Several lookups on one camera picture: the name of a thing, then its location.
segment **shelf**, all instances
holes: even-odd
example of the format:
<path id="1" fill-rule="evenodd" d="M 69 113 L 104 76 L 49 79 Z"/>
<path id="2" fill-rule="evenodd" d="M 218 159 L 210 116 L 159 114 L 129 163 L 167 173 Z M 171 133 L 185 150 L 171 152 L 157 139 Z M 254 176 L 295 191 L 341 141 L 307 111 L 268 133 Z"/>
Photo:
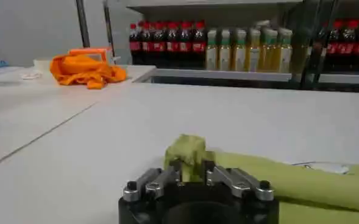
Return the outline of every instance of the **shelf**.
<path id="1" fill-rule="evenodd" d="M 143 82 L 144 80 L 147 80 L 152 76 L 202 78 L 202 79 L 252 80 L 252 81 L 267 81 L 267 82 L 288 82 L 291 79 L 290 73 L 155 69 L 153 72 L 144 75 L 140 80 L 137 80 L 137 82 Z"/>
<path id="2" fill-rule="evenodd" d="M 237 5 L 302 2 L 302 0 L 128 0 L 128 8 L 185 5 Z"/>
<path id="3" fill-rule="evenodd" d="M 359 75 L 354 74 L 321 74 L 319 83 L 359 84 Z"/>

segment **white tabletop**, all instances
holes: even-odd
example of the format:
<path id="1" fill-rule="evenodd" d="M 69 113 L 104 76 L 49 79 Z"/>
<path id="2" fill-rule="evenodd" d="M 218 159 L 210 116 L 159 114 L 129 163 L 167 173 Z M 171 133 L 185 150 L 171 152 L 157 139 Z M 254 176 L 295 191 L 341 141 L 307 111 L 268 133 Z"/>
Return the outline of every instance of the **white tabletop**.
<path id="1" fill-rule="evenodd" d="M 108 85 L 102 90 L 86 86 L 59 86 L 53 81 L 22 80 L 30 69 L 6 68 L 0 75 L 0 159 L 30 144 L 68 119 L 102 100 L 105 91 L 124 86 L 153 69 L 153 66 L 131 67 L 124 83 Z"/>
<path id="2" fill-rule="evenodd" d="M 277 161 L 359 163 L 359 94 L 132 83 L 0 164 L 0 223 L 116 223 L 181 133 Z"/>

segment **green cloth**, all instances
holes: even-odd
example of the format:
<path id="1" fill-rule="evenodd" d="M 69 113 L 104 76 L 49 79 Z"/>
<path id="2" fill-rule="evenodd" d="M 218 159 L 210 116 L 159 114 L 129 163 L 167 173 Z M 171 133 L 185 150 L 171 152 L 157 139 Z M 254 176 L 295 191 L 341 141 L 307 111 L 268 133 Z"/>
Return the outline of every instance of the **green cloth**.
<path id="1" fill-rule="evenodd" d="M 202 159 L 226 168 L 240 168 L 259 180 L 268 180 L 280 203 L 280 223 L 359 223 L 359 165 L 347 175 L 306 169 L 270 159 L 205 151 L 205 140 L 180 136 L 165 155 L 180 159 L 183 181 L 197 181 Z"/>

